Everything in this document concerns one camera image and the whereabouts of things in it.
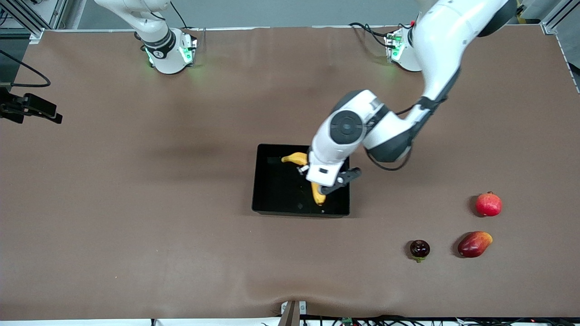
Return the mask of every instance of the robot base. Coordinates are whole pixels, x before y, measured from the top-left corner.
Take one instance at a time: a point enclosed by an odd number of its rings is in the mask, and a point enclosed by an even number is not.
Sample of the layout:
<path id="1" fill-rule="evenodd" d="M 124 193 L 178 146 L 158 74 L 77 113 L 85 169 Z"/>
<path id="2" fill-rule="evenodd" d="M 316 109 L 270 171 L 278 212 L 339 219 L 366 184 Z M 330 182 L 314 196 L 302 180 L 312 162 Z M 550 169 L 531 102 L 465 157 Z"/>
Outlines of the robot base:
<path id="1" fill-rule="evenodd" d="M 171 28 L 171 31 L 175 34 L 176 42 L 166 58 L 156 58 L 146 50 L 151 66 L 163 74 L 176 74 L 185 67 L 193 66 L 195 62 L 197 39 L 177 28 Z"/>
<path id="2" fill-rule="evenodd" d="M 408 35 L 409 29 L 400 28 L 385 37 L 385 44 L 395 46 L 394 49 L 387 48 L 387 58 L 405 70 L 421 71 L 415 49 L 408 42 Z"/>

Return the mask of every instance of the red apple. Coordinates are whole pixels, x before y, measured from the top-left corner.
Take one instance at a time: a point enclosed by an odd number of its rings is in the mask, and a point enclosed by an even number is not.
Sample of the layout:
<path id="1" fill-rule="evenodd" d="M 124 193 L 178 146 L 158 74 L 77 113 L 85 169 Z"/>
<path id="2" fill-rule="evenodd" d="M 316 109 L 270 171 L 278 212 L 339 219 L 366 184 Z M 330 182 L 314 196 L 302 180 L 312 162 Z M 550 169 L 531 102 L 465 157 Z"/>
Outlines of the red apple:
<path id="1" fill-rule="evenodd" d="M 475 231 L 468 234 L 457 246 L 457 251 L 463 257 L 475 258 L 487 249 L 493 242 L 493 238 L 487 232 Z"/>
<path id="2" fill-rule="evenodd" d="M 490 191 L 477 197 L 475 209 L 483 216 L 495 216 L 502 211 L 502 200 Z"/>

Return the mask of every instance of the metal frame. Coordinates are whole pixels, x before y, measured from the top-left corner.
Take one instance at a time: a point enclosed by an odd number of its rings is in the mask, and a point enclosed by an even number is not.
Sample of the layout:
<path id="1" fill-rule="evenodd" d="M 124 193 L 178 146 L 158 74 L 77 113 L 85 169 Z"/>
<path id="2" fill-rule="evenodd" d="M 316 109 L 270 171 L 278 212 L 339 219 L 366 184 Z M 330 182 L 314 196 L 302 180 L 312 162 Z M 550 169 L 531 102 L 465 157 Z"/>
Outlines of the metal frame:
<path id="1" fill-rule="evenodd" d="M 554 9 L 542 20 L 542 31 L 546 35 L 557 33 L 558 24 L 568 16 L 574 9 L 580 8 L 580 0 L 562 0 Z"/>
<path id="2" fill-rule="evenodd" d="M 50 16 L 50 21 L 47 22 L 23 0 L 0 0 L 0 6 L 23 27 L 22 29 L 17 28 L 12 31 L 2 30 L 2 34 L 30 34 L 31 43 L 38 42 L 44 30 L 55 30 L 59 27 L 62 21 L 62 13 L 67 3 L 68 0 L 57 0 L 55 9 Z"/>

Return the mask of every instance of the floor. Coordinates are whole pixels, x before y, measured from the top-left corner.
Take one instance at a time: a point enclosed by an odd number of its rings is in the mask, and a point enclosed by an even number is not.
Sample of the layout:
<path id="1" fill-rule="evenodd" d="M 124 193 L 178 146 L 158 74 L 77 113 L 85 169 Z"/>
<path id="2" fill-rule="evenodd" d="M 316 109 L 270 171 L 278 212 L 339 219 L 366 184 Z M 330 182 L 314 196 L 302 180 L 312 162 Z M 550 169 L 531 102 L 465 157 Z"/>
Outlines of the floor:
<path id="1" fill-rule="evenodd" d="M 207 28 L 347 25 L 354 21 L 396 25 L 411 21 L 419 12 L 411 0 L 173 0 L 173 4 L 186 24 Z M 162 14 L 170 26 L 183 25 L 172 9 Z M 78 28 L 130 27 L 94 0 L 86 0 Z"/>

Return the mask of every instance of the black cable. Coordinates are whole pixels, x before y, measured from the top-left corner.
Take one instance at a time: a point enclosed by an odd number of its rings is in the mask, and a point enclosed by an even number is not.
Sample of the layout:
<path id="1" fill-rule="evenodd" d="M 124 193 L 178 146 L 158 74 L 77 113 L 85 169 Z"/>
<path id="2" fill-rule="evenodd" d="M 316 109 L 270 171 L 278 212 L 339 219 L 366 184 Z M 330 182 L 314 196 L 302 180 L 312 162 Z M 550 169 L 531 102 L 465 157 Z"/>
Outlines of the black cable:
<path id="1" fill-rule="evenodd" d="M 492 319 L 491 321 L 487 321 L 487 320 L 478 320 L 475 318 L 464 318 L 463 321 L 469 322 L 466 323 L 465 326 L 512 326 L 512 324 L 514 323 L 519 323 L 524 321 L 525 318 L 519 318 L 516 319 L 514 321 L 501 321 L 501 320 L 496 320 L 496 319 Z M 551 324 L 552 326 L 557 326 L 556 324 L 554 324 L 553 322 L 551 322 L 550 320 L 544 320 L 544 322 Z"/>
<path id="2" fill-rule="evenodd" d="M 417 325 L 424 326 L 423 324 L 421 324 L 418 321 L 415 321 L 415 320 L 412 320 L 412 319 L 408 319 L 408 318 L 405 318 L 405 317 L 402 317 L 402 316 L 396 316 L 396 317 L 393 316 L 393 317 L 391 317 L 391 319 L 393 319 L 393 322 L 390 323 L 390 324 L 388 324 L 389 326 L 393 326 L 395 324 L 401 324 L 402 326 L 409 326 L 406 323 L 404 323 L 404 321 L 407 321 L 407 322 L 413 324 L 413 326 L 417 326 Z"/>
<path id="3" fill-rule="evenodd" d="M 388 34 L 388 33 L 381 34 L 381 33 L 379 33 L 379 32 L 375 32 L 375 31 L 373 31 L 373 30 L 371 29 L 371 27 L 370 27 L 368 24 L 364 24 L 364 25 L 363 25 L 363 24 L 361 24 L 361 23 L 356 23 L 356 22 L 355 22 L 355 23 L 350 23 L 350 24 L 349 24 L 349 26 L 351 26 L 351 27 L 354 27 L 354 26 L 359 26 L 359 27 L 361 27 L 363 30 L 365 30 L 365 31 L 367 31 L 367 32 L 369 32 L 369 33 L 373 33 L 373 34 L 375 34 L 376 36 L 380 36 L 380 37 L 385 37 L 385 36 L 387 36 L 387 34 Z"/>
<path id="4" fill-rule="evenodd" d="M 351 26 L 351 27 L 360 26 L 360 27 L 362 27 L 363 30 L 369 32 L 378 44 L 381 44 L 382 46 L 384 46 L 386 48 L 389 48 L 389 49 L 394 49 L 395 48 L 395 46 L 393 46 L 393 45 L 384 44 L 383 42 L 381 42 L 377 38 L 377 36 L 385 37 L 387 34 L 381 34 L 381 33 L 378 33 L 378 32 L 373 31 L 368 24 L 362 25 L 361 23 L 350 23 L 349 26 Z"/>
<path id="5" fill-rule="evenodd" d="M 30 67 L 28 64 L 23 63 L 22 61 L 18 60 L 17 58 L 11 56 L 10 54 L 4 52 L 3 50 L 0 50 L 0 53 L 5 55 L 6 57 L 18 62 L 19 64 L 21 64 L 22 66 L 27 67 L 28 69 L 30 69 L 32 72 L 34 72 L 36 75 L 39 75 L 40 77 L 42 77 L 42 79 L 44 79 L 46 81 L 45 84 L 16 84 L 16 83 L 10 83 L 11 86 L 14 87 L 34 87 L 34 88 L 40 88 L 40 87 L 48 87 L 50 86 L 50 80 L 44 76 L 40 71 Z"/>
<path id="6" fill-rule="evenodd" d="M 371 156 L 371 153 L 366 148 L 365 148 L 365 152 L 367 152 L 367 157 L 369 158 L 369 160 L 371 160 L 371 162 L 373 162 L 380 169 L 383 169 L 385 171 L 399 171 L 400 169 L 402 169 L 407 164 L 407 162 L 409 161 L 409 158 L 411 157 L 411 152 L 413 151 L 413 145 L 411 144 L 409 146 L 410 146 L 409 151 L 407 152 L 407 155 L 403 159 L 403 162 L 401 163 L 401 165 L 397 166 L 396 168 L 388 168 L 386 166 L 383 166 L 381 163 L 379 163 L 377 160 L 375 160 L 375 158 L 373 156 Z"/>
<path id="7" fill-rule="evenodd" d="M 175 10 L 175 13 L 179 16 L 179 19 L 182 20 L 183 23 L 183 28 L 189 28 L 187 26 L 187 24 L 185 23 L 185 20 L 183 20 L 183 17 L 181 16 L 181 14 L 179 13 L 179 11 L 177 10 L 177 8 L 175 8 L 175 5 L 173 4 L 173 2 L 169 1 L 169 3 L 171 3 L 171 7 L 173 7 L 173 9 Z"/>
<path id="8" fill-rule="evenodd" d="M 149 13 L 150 13 L 150 14 L 151 14 L 153 17 L 155 17 L 155 18 L 158 18 L 158 19 L 161 19 L 161 20 L 165 20 L 165 18 L 163 18 L 163 17 L 159 17 L 159 16 L 155 15 L 153 12 L 149 12 Z"/>
<path id="9" fill-rule="evenodd" d="M 405 110 L 403 110 L 403 111 L 395 112 L 395 114 L 396 114 L 396 115 L 401 115 L 401 114 L 403 114 L 403 113 L 407 113 L 407 112 L 411 111 L 411 109 L 413 108 L 413 106 L 415 106 L 415 105 L 413 104 L 413 105 L 409 106 L 408 108 L 406 108 L 406 109 L 405 109 Z"/>

